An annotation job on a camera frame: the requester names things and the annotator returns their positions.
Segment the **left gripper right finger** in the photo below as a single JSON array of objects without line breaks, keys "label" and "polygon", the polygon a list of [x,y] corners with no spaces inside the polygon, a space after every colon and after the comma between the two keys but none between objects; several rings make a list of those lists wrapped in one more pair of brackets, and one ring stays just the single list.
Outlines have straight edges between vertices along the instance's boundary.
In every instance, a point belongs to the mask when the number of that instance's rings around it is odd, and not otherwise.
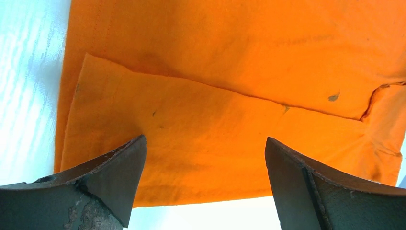
[{"label": "left gripper right finger", "polygon": [[265,148],[283,230],[403,230],[406,191],[339,171],[274,138]]}]

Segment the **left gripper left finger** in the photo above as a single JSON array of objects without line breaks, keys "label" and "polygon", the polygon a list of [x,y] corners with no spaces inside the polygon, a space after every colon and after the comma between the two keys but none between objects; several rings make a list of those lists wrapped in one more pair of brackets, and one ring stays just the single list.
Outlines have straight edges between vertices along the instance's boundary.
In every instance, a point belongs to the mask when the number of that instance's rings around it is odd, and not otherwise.
[{"label": "left gripper left finger", "polygon": [[0,188],[3,230],[121,230],[128,227],[147,155],[140,135],[33,183]]}]

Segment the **orange t-shirt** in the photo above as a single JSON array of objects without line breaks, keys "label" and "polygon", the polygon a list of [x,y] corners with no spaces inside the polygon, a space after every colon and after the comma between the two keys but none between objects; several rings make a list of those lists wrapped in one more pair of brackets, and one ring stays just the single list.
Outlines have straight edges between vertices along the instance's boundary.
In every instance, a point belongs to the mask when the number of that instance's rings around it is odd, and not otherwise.
[{"label": "orange t-shirt", "polygon": [[403,0],[74,0],[55,172],[139,135],[135,207],[271,194],[268,137],[395,185]]}]

